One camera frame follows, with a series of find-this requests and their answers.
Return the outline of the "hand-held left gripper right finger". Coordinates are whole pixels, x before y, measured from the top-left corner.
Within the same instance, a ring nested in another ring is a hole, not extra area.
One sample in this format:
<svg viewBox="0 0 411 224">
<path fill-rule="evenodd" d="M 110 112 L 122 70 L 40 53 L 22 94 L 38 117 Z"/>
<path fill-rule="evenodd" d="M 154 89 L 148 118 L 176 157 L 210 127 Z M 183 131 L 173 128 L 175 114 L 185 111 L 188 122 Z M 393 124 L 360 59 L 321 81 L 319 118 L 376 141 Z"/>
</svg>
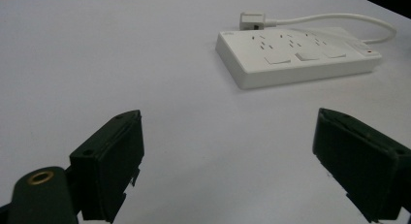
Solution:
<svg viewBox="0 0 411 224">
<path fill-rule="evenodd" d="M 403 208 L 411 214 L 410 148 L 346 113 L 321 108 L 313 153 L 367 221 L 395 220 Z"/>
</svg>

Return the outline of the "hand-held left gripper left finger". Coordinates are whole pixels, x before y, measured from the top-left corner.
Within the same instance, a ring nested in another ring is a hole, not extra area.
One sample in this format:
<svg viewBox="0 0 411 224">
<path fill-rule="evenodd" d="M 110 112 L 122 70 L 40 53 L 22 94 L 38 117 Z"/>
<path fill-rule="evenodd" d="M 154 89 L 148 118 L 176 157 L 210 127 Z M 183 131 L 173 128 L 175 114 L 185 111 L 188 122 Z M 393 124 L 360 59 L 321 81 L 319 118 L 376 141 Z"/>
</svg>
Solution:
<svg viewBox="0 0 411 224">
<path fill-rule="evenodd" d="M 138 110 L 113 117 L 70 154 L 85 220 L 112 223 L 126 199 L 126 188 L 136 183 L 143 157 Z"/>
</svg>

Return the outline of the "white power strip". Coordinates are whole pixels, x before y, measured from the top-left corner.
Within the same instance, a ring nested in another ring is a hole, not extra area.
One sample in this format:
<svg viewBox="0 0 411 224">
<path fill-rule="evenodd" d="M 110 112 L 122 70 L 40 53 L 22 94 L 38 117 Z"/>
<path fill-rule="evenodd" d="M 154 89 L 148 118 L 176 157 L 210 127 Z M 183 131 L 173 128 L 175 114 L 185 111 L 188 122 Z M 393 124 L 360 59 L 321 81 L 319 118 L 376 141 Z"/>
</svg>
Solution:
<svg viewBox="0 0 411 224">
<path fill-rule="evenodd" d="M 216 51 L 241 89 L 368 73 L 381 61 L 341 27 L 225 31 Z"/>
</svg>

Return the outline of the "white power plug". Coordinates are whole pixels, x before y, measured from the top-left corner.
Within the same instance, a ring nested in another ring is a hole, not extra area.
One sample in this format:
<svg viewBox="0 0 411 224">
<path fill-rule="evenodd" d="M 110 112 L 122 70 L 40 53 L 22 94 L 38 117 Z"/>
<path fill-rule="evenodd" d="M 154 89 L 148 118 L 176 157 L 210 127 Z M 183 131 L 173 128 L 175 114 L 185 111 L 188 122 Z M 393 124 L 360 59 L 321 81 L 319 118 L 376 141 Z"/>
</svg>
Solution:
<svg viewBox="0 0 411 224">
<path fill-rule="evenodd" d="M 262 30 L 267 27 L 275 27 L 277 25 L 275 20 L 266 19 L 264 13 L 249 13 L 243 12 L 239 18 L 240 30 Z"/>
</svg>

